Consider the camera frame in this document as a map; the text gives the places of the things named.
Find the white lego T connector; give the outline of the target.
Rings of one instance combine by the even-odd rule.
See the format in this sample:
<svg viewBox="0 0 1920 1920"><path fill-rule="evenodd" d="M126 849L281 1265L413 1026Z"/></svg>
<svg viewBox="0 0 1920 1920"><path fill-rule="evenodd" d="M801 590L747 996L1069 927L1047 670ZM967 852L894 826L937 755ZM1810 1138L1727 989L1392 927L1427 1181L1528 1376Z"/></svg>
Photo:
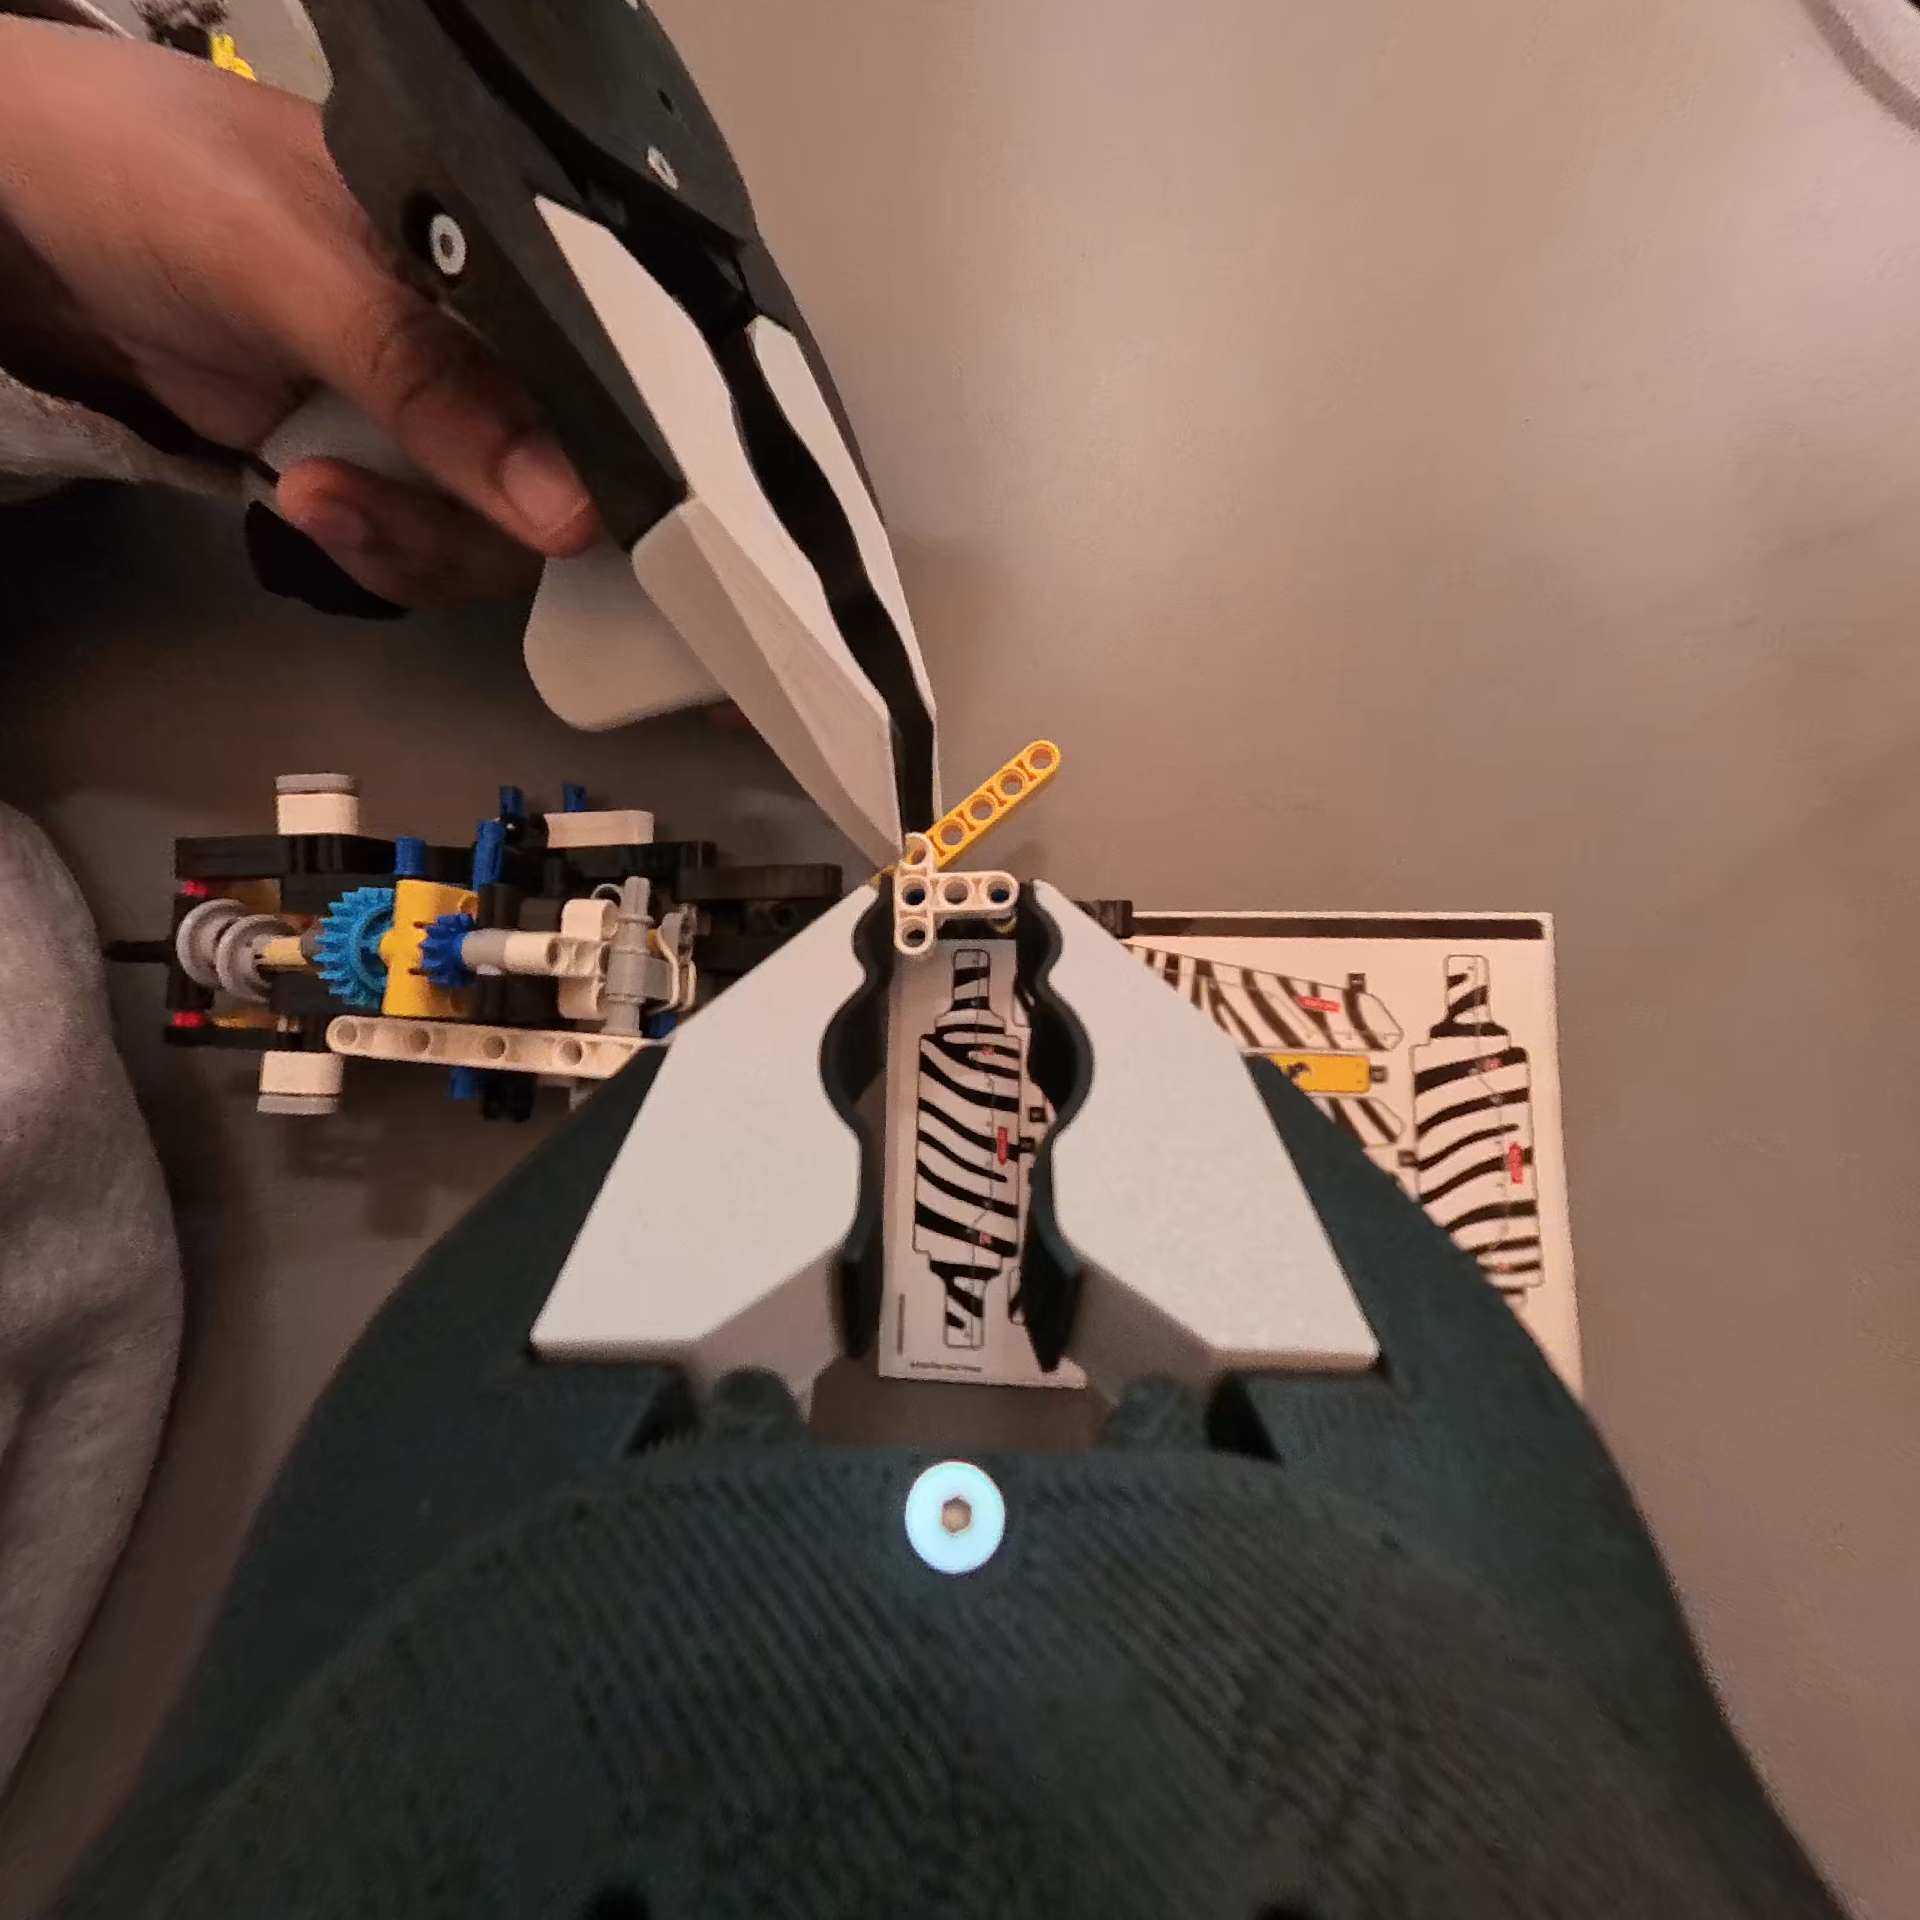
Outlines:
<svg viewBox="0 0 1920 1920"><path fill-rule="evenodd" d="M908 839L894 862L894 952L928 958L948 927L1010 932L1018 916L1013 872L937 867L933 839Z"/></svg>

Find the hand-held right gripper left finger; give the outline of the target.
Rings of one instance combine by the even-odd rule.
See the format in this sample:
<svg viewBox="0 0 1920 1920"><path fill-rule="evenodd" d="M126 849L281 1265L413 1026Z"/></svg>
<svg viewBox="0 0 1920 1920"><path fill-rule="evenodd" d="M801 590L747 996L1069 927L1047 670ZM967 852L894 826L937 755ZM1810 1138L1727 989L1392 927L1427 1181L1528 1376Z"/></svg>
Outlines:
<svg viewBox="0 0 1920 1920"><path fill-rule="evenodd" d="M533 1329L541 1356L681 1370L828 1370L828 1271L863 1209L863 1141L824 1084L828 1021L863 996L856 886L655 1051L605 1185Z"/></svg>

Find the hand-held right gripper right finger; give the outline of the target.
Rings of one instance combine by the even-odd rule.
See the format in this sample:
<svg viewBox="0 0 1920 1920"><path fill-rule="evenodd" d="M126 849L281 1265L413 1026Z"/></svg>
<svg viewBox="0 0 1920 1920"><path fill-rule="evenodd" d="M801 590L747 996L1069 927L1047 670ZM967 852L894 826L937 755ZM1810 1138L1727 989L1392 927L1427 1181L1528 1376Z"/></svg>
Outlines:
<svg viewBox="0 0 1920 1920"><path fill-rule="evenodd" d="M1243 1376L1379 1365L1251 1059L1051 878L1018 896L1018 1329L1039 1370Z"/></svg>

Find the person's left hand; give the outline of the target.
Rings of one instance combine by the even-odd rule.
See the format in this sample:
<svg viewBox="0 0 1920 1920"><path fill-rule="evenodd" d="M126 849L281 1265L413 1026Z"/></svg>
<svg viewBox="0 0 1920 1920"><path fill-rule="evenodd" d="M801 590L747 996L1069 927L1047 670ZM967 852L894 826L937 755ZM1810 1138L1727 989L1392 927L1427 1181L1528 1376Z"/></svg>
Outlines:
<svg viewBox="0 0 1920 1920"><path fill-rule="evenodd" d="M0 27L5 370L258 453L306 399L411 463L274 472L274 519L387 604L533 596L599 512L523 381L367 217L317 107L92 27Z"/></svg>

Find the person's grey sweatshirt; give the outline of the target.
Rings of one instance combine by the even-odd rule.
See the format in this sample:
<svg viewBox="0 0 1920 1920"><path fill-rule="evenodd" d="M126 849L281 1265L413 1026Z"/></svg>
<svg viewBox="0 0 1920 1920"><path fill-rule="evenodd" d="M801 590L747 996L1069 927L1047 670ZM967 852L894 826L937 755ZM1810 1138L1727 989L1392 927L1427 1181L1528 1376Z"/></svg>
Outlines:
<svg viewBox="0 0 1920 1920"><path fill-rule="evenodd" d="M110 1026L95 916L0 810L0 1789L150 1501L186 1271Z"/></svg>

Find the white monitor stand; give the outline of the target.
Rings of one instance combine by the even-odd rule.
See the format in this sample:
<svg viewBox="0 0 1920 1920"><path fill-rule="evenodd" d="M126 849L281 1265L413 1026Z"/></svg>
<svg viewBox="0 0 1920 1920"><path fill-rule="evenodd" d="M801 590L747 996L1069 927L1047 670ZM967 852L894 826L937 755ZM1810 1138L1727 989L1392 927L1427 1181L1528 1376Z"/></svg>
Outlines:
<svg viewBox="0 0 1920 1920"><path fill-rule="evenodd" d="M1798 0L1847 79L1898 120L1920 131L1920 8L1917 0Z"/></svg>

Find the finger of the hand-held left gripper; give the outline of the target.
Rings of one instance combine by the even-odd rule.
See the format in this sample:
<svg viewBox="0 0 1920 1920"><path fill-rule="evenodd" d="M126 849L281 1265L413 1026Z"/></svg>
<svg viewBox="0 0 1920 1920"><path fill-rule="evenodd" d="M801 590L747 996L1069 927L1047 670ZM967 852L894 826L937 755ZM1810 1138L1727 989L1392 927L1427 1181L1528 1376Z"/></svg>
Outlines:
<svg viewBox="0 0 1920 1920"><path fill-rule="evenodd" d="M678 623L824 820L863 852L894 862L894 717L856 670L824 577L801 562L747 462L747 413L721 357L605 223L554 195L539 195L539 214L687 488L687 497L631 549L637 596Z"/></svg>
<svg viewBox="0 0 1920 1920"><path fill-rule="evenodd" d="M887 862L943 810L937 703L894 539L801 326L758 313L742 329L742 448L801 569L781 590L801 635L764 644L781 761Z"/></svg>

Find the lego vehicle chassis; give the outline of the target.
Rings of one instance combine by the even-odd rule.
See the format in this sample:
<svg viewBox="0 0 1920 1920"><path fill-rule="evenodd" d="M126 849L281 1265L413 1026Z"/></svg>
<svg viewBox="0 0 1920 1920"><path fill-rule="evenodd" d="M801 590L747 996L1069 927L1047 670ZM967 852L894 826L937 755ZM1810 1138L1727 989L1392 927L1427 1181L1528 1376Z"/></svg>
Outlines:
<svg viewBox="0 0 1920 1920"><path fill-rule="evenodd" d="M354 770L274 778L274 832L181 839L163 939L165 1047L248 1051L261 1115L334 1115L342 1065L426 1065L484 1125L590 1101L844 898L837 862L730 862L517 784L466 845L370 839Z"/></svg>

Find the zebra striped sticker sheet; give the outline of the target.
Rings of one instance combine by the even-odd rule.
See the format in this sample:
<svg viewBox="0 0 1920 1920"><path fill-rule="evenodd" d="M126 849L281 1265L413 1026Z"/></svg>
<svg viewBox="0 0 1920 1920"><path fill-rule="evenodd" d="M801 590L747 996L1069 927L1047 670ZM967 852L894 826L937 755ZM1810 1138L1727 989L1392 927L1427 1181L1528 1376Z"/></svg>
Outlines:
<svg viewBox="0 0 1920 1920"><path fill-rule="evenodd" d="M1126 952L1269 1059L1482 1265L1584 1400L1555 943L1528 914L1141 914ZM943 927L887 1007L879 1376L1081 1394L1018 1329L1025 1166L1051 1112L1025 1069L1013 939Z"/></svg>

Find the yellow lego beam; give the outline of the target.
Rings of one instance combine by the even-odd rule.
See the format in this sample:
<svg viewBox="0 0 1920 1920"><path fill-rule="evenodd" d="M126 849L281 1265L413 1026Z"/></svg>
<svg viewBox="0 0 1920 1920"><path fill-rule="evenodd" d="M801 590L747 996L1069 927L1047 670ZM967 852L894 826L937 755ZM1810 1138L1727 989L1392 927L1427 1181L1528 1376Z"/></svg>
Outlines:
<svg viewBox="0 0 1920 1920"><path fill-rule="evenodd" d="M1034 790L1062 778L1066 755L1051 740L1025 740L995 778L984 778L966 804L948 804L933 832L917 832L879 872L901 872L913 849L943 872L984 839L995 839Z"/></svg>

